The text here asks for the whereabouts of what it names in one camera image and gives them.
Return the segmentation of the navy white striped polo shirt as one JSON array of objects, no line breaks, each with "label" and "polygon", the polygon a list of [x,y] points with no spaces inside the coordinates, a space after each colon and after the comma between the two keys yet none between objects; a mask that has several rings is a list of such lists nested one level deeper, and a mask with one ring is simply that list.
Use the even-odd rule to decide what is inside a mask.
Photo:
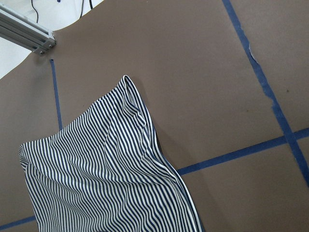
[{"label": "navy white striped polo shirt", "polygon": [[128,76],[18,155],[41,232],[204,231]]}]

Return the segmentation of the aluminium frame post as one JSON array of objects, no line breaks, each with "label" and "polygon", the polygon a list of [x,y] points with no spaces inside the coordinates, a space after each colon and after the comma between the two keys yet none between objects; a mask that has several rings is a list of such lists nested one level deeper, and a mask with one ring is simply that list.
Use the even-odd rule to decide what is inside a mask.
[{"label": "aluminium frame post", "polygon": [[56,45],[52,31],[4,4],[0,5],[0,36],[38,55]]}]

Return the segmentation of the brown paper table mat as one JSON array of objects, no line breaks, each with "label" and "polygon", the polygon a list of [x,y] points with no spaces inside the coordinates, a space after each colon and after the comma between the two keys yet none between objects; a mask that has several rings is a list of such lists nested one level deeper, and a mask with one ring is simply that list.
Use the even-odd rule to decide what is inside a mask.
[{"label": "brown paper table mat", "polygon": [[0,81],[0,227],[35,232],[17,155],[127,74],[208,232],[306,232],[309,3],[106,0]]}]

